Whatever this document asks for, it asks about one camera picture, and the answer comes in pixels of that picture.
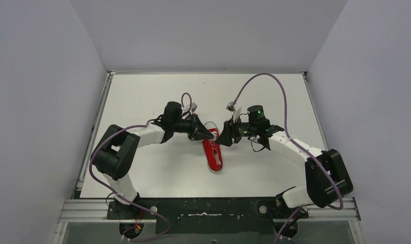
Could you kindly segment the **white shoelace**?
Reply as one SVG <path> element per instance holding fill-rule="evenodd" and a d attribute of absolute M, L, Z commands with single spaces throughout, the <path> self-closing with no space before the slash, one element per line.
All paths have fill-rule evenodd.
<path fill-rule="evenodd" d="M 220 145 L 215 143 L 219 133 L 218 130 L 211 130 L 211 133 L 214 135 L 214 139 L 203 141 L 204 152 L 206 155 L 208 168 L 212 172 L 219 172 L 223 168 L 223 158 Z"/>

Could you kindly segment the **red canvas sneaker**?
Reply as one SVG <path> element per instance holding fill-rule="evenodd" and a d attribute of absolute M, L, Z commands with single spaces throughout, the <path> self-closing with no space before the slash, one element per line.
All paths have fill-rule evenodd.
<path fill-rule="evenodd" d="M 218 173 L 223 169 L 223 158 L 220 145 L 215 142 L 219 137 L 219 130 L 215 122 L 212 121 L 206 122 L 205 128 L 214 136 L 213 139 L 202 141 L 207 166 L 211 172 Z"/>

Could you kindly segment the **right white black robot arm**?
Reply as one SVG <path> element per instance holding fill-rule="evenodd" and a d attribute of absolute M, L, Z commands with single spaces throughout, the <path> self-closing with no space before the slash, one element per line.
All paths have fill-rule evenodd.
<path fill-rule="evenodd" d="M 241 108 L 233 102 L 227 109 L 232 113 L 225 123 L 229 145 L 245 137 L 304 170 L 305 186 L 290 187 L 277 194 L 275 209 L 280 216 L 288 217 L 296 208 L 311 205 L 343 209 L 343 197 L 353 191 L 353 183 L 338 151 L 319 149 L 290 136 L 286 129 L 273 125 L 265 117 L 261 105 L 248 107 L 247 122 L 241 120 Z"/>

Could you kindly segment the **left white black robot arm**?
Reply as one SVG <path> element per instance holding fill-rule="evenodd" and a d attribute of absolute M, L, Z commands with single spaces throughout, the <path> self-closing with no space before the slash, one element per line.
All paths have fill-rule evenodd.
<path fill-rule="evenodd" d="M 110 203 L 111 219 L 156 219 L 164 213 L 193 216 L 222 216 L 229 212 L 229 198 L 141 198 L 134 188 L 129 171 L 137 149 L 168 142 L 176 133 L 185 134 L 190 141 L 201 141 L 206 155 L 222 162 L 219 147 L 214 144 L 217 130 L 210 130 L 194 113 L 193 105 L 184 107 L 171 101 L 163 114 L 145 125 L 122 128 L 110 125 L 90 158 L 89 172 L 98 183 L 108 188 L 114 200 Z"/>

